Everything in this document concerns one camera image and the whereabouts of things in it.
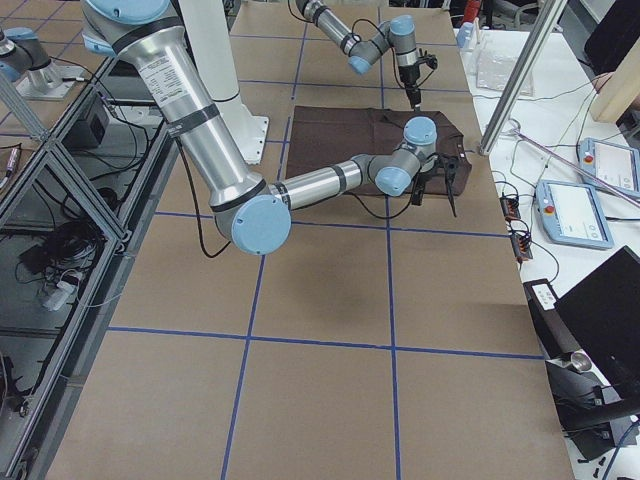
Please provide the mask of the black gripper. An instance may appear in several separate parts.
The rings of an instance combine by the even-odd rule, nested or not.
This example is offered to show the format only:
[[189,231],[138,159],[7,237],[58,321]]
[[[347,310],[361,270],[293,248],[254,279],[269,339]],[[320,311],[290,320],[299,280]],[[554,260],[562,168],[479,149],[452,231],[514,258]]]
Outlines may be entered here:
[[412,190],[412,204],[421,206],[423,196],[427,192],[427,185],[433,178],[441,178],[446,195],[454,217],[457,216],[454,199],[454,180],[460,166],[458,156],[435,152],[427,157],[427,162],[421,167],[415,176]]
[[412,109],[421,106],[421,90],[419,82],[420,67],[426,65],[431,71],[438,68],[438,60],[434,54],[418,51],[398,57],[398,73]]

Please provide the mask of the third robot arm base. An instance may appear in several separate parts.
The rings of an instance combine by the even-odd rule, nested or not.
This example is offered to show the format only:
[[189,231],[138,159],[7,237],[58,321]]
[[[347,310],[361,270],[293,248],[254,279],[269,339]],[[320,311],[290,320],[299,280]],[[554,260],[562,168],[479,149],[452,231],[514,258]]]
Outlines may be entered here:
[[83,67],[57,64],[32,29],[1,31],[1,74],[17,83],[23,98],[63,100],[75,84],[85,80],[84,72]]

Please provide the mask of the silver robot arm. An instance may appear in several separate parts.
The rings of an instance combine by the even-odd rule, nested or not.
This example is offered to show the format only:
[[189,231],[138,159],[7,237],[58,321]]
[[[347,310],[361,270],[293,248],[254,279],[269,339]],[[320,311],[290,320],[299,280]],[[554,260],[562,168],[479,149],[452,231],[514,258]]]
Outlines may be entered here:
[[413,204],[435,176],[442,177],[446,193],[453,192],[459,160],[438,152],[436,125],[425,116],[405,124],[389,155],[359,154],[269,184],[249,169],[188,53],[184,8],[170,1],[84,1],[81,8],[86,48],[135,67],[169,134],[207,184],[219,232],[246,253],[274,252],[289,236],[292,211],[363,184],[391,197],[410,192]]
[[367,73],[387,51],[392,51],[397,69],[395,78],[404,89],[410,107],[419,111],[422,105],[421,66],[432,72],[438,60],[417,46],[414,19],[403,14],[379,25],[373,24],[372,38],[364,39],[354,31],[358,20],[347,26],[323,1],[296,1],[297,10],[307,23],[313,23],[348,57],[348,64],[359,75]]

